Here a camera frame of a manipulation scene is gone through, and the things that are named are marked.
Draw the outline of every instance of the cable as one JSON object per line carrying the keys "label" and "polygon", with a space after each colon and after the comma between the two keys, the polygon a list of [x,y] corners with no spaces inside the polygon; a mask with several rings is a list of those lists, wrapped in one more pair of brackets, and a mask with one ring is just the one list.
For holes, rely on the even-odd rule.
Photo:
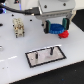
{"label": "cable", "polygon": [[25,15],[40,15],[39,7],[34,7],[34,8],[31,8],[31,9],[22,11],[22,10],[16,10],[16,9],[13,9],[13,8],[9,8],[7,6],[2,5],[1,3],[0,3],[0,6],[2,8],[5,8],[8,11],[15,12],[15,13],[22,13],[22,14],[25,14]]}
{"label": "cable", "polygon": [[21,10],[16,10],[16,9],[13,9],[13,8],[9,8],[9,7],[7,7],[7,6],[2,5],[1,3],[0,3],[0,6],[1,6],[2,8],[5,8],[5,9],[8,10],[8,11],[11,11],[11,12],[16,12],[16,13],[25,14],[25,11],[21,11]]}

